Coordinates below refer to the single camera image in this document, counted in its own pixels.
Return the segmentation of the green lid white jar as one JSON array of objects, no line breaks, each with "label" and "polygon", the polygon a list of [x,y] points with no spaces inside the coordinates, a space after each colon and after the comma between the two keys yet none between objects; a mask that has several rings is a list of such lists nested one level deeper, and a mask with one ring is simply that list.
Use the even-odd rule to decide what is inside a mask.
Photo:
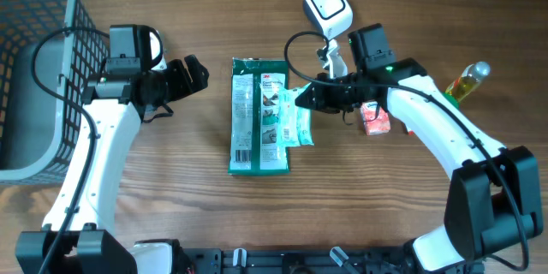
[{"label": "green lid white jar", "polygon": [[444,97],[455,107],[455,108],[459,108],[459,103],[457,102],[457,100],[451,96],[450,94],[444,92],[443,93]]}]

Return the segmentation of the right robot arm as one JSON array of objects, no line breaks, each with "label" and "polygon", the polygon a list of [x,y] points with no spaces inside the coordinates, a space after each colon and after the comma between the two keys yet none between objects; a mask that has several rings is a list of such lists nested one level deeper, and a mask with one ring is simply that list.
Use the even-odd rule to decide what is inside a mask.
[{"label": "right robot arm", "polygon": [[318,74],[295,103],[336,114],[375,100],[442,165],[450,180],[444,222],[405,245],[408,271],[440,273],[486,258],[525,271],[528,242],[544,228],[536,157],[477,128],[413,58],[396,60],[381,24],[349,33],[348,41],[355,72]]}]

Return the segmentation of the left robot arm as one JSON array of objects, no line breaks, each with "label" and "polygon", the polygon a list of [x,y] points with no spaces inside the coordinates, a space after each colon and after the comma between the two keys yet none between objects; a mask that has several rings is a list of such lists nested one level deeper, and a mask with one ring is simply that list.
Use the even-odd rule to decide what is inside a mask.
[{"label": "left robot arm", "polygon": [[39,231],[21,232],[15,257],[25,273],[188,273],[191,259],[179,241],[138,241],[125,248],[114,236],[124,164],[149,108],[168,108],[208,86],[196,56],[168,62],[153,52],[155,30],[116,25],[105,37],[110,52],[91,74],[76,103],[80,132],[68,173]]}]

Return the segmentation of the green 3M gloves package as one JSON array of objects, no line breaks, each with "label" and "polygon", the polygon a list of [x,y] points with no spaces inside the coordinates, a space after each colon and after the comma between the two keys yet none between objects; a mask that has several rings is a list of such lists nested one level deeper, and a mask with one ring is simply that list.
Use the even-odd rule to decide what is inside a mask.
[{"label": "green 3M gloves package", "polygon": [[279,95],[286,89],[288,67],[278,59],[234,58],[231,76],[232,176],[289,173],[288,151],[281,136]]}]

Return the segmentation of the pale green wipes packet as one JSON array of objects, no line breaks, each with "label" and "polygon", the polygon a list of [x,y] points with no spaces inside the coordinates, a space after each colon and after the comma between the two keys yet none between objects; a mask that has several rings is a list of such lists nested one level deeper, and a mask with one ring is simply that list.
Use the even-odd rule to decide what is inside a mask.
[{"label": "pale green wipes packet", "polygon": [[282,89],[279,94],[277,144],[281,147],[313,146],[311,111],[299,107],[295,100],[307,88]]}]

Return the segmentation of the yellow liquid clear bottle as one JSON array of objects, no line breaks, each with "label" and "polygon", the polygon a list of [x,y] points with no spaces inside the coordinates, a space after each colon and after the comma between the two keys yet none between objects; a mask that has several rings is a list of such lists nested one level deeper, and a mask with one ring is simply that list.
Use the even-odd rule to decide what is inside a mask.
[{"label": "yellow liquid clear bottle", "polygon": [[460,103],[489,76],[490,72],[491,66],[487,62],[470,64],[456,80],[449,84],[445,93]]}]

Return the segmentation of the orange Kleenex tissue pack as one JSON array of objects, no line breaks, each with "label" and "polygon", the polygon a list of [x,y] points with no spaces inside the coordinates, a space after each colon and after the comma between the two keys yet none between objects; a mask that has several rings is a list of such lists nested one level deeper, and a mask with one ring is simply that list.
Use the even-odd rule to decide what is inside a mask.
[{"label": "orange Kleenex tissue pack", "polygon": [[365,102],[360,107],[366,135],[385,134],[390,131],[389,115],[376,101]]}]

